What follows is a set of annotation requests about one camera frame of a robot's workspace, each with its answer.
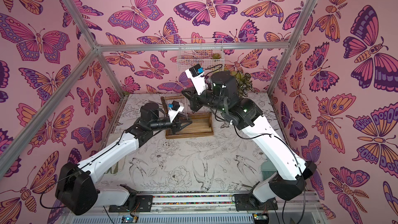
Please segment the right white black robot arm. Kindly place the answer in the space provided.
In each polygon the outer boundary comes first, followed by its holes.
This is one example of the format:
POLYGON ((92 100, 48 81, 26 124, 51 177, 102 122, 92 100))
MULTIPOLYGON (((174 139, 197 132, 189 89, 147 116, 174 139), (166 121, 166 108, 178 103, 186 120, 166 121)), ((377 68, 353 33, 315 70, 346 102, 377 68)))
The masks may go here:
POLYGON ((211 85, 208 86, 201 67, 192 67, 185 74, 193 83, 193 87, 182 91, 190 102, 191 110, 197 111, 206 106, 214 113, 219 112, 223 121, 236 131, 242 131, 245 139, 254 141, 276 168, 271 178, 251 189, 249 199, 256 203, 272 198, 290 201, 303 194, 306 180, 317 169, 316 164, 298 156, 280 138, 253 100, 239 97, 235 77, 227 71, 216 72, 212 74, 211 85))

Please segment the glass vase with plants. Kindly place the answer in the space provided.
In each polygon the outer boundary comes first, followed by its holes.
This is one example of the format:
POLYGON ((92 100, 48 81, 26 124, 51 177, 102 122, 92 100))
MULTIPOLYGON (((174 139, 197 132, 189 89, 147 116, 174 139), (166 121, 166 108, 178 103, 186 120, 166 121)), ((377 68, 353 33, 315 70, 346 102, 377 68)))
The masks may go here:
POLYGON ((251 75, 243 72, 232 72, 237 82, 238 94, 240 97, 248 97, 249 92, 254 92, 251 75))

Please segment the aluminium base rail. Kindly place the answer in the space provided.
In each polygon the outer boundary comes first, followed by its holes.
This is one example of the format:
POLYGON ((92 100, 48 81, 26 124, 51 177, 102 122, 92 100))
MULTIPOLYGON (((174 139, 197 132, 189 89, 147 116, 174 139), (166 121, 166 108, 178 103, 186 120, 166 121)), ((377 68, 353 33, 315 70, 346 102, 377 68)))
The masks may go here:
POLYGON ((306 193, 285 202, 276 198, 254 208, 244 192, 138 196, 134 210, 97 207, 84 215, 64 214, 61 224, 326 224, 318 197, 306 193))

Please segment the green brush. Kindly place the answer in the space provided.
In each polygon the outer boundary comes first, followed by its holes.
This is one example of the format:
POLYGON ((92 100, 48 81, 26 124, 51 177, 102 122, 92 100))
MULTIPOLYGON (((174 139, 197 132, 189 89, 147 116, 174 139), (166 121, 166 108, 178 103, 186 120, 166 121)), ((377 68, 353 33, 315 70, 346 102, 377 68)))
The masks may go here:
POLYGON ((271 161, 263 162, 261 164, 260 169, 261 169, 261 174, 262 174, 263 180, 267 180, 267 179, 271 178, 277 172, 276 167, 273 165, 273 163, 271 161))

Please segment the wooden jewelry display stand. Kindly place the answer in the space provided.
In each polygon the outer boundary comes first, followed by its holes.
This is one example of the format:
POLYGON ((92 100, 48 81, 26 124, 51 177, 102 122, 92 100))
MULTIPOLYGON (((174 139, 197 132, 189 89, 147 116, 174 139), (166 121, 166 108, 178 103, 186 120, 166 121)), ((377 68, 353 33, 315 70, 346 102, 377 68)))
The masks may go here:
POLYGON ((188 138, 200 138, 206 136, 213 136, 214 130, 212 127, 212 116, 210 112, 200 110, 199 112, 192 112, 189 108, 189 101, 183 95, 177 96, 162 96, 161 103, 163 109, 168 114, 167 105, 173 101, 178 101, 184 105, 184 110, 182 111, 182 116, 179 119, 190 119, 192 124, 189 125, 189 129, 184 132, 172 133, 171 130, 167 130, 165 134, 166 139, 188 139, 188 138))

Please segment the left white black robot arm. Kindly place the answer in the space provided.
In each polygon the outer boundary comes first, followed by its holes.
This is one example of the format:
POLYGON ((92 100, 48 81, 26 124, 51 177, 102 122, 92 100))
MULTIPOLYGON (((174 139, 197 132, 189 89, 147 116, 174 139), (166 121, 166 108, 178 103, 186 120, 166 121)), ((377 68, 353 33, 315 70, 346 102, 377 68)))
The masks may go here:
POLYGON ((173 101, 163 117, 155 102, 140 108, 140 117, 123 131, 113 143, 77 164, 68 162, 60 171, 55 196, 75 215, 82 215, 93 207, 115 207, 131 211, 137 206, 137 192, 127 185, 116 189, 97 189, 96 183, 105 172, 126 155, 138 150, 163 130, 177 133, 192 122, 183 120, 184 105, 173 101))

